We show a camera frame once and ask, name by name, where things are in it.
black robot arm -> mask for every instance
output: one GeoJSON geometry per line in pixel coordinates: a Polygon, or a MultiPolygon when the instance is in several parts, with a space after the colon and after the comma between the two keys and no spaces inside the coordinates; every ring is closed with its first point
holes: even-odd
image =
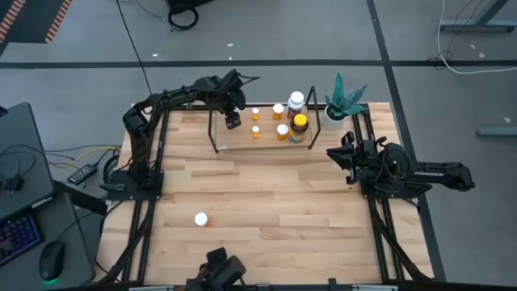
{"type": "Polygon", "coordinates": [[[354,147],[354,134],[348,132],[342,146],[328,149],[331,157],[343,170],[350,171],[349,184],[361,182],[369,197],[413,198],[431,189],[430,183],[468,191],[475,187],[470,170],[460,162],[416,162],[410,160],[404,148],[389,143],[386,137],[377,141],[362,141],[354,147]]]}
{"type": "Polygon", "coordinates": [[[241,124],[236,108],[244,109],[246,98],[241,87],[257,78],[249,78],[243,82],[235,69],[231,70],[222,79],[217,76],[200,78],[191,86],[182,86],[174,91],[164,91],[161,94],[152,94],[146,100],[132,106],[124,114],[123,121],[131,140],[132,161],[128,173],[137,183],[137,190],[151,192],[158,183],[156,174],[149,167],[149,152],[151,137],[158,126],[158,121],[164,112],[179,105],[196,100],[203,101],[210,108],[226,115],[226,126],[233,129],[241,124]],[[147,120],[142,112],[151,107],[151,115],[147,120]]]}

white bottle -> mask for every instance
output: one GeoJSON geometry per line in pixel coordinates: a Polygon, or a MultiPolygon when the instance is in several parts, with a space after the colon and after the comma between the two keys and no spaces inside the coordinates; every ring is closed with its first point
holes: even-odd
{"type": "Polygon", "coordinates": [[[298,91],[292,92],[288,100],[288,106],[288,118],[294,118],[296,114],[301,113],[301,109],[304,107],[304,95],[298,91]]]}

computer mouse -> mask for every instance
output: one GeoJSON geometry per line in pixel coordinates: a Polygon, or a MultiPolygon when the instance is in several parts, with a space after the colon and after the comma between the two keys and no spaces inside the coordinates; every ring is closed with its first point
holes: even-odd
{"type": "Polygon", "coordinates": [[[49,242],[41,252],[40,276],[50,281],[59,277],[63,271],[65,244],[61,241],[49,242]]]}

pill bottle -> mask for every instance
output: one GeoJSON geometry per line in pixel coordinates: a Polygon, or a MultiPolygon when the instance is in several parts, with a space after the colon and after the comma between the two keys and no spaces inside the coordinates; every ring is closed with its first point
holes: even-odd
{"type": "Polygon", "coordinates": [[[253,112],[253,120],[259,120],[259,109],[253,108],[251,109],[251,112],[253,112]]]}
{"type": "Polygon", "coordinates": [[[292,119],[296,114],[301,113],[301,109],[304,107],[304,95],[298,91],[292,92],[288,100],[288,106],[288,117],[292,119]]]}
{"type": "Polygon", "coordinates": [[[309,122],[307,122],[307,116],[303,114],[297,114],[291,120],[291,128],[289,130],[288,139],[291,142],[302,142],[305,138],[305,133],[309,128],[309,122]]]}
{"type": "Polygon", "coordinates": [[[273,119],[281,120],[282,114],[284,114],[284,106],[280,103],[275,104],[275,106],[273,106],[273,119]]]}
{"type": "Polygon", "coordinates": [[[280,124],[276,127],[276,132],[278,133],[278,140],[283,141],[288,138],[289,127],[285,124],[280,124]]]}
{"type": "Polygon", "coordinates": [[[251,128],[251,131],[253,131],[253,138],[259,138],[259,127],[258,126],[254,126],[253,128],[251,128]]]}

wooden tabletop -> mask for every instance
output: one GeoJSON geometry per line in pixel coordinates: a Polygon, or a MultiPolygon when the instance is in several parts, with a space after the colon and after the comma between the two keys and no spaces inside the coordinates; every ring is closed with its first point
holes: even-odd
{"type": "MultiPolygon", "coordinates": [[[[398,143],[389,103],[369,106],[376,137],[398,143]]],[[[247,284],[326,284],[328,278],[339,284],[380,282],[368,203],[360,185],[347,185],[347,172],[326,156],[326,149],[339,146],[343,134],[353,130],[351,118],[341,131],[322,129],[310,151],[280,147],[216,154],[207,127],[205,111],[170,114],[147,285],[184,285],[196,276],[206,252],[218,247],[241,259],[247,284]],[[194,223],[199,212],[208,215],[205,227],[194,223]]],[[[120,164],[129,156],[126,134],[120,164]]],[[[432,276],[417,209],[403,200],[390,204],[399,243],[420,270],[432,276]]],[[[106,219],[98,253],[105,268],[127,244],[133,206],[125,201],[106,219]]],[[[394,277],[386,243],[385,250],[394,277]]],[[[139,256],[137,250],[132,278],[139,256]]]]}

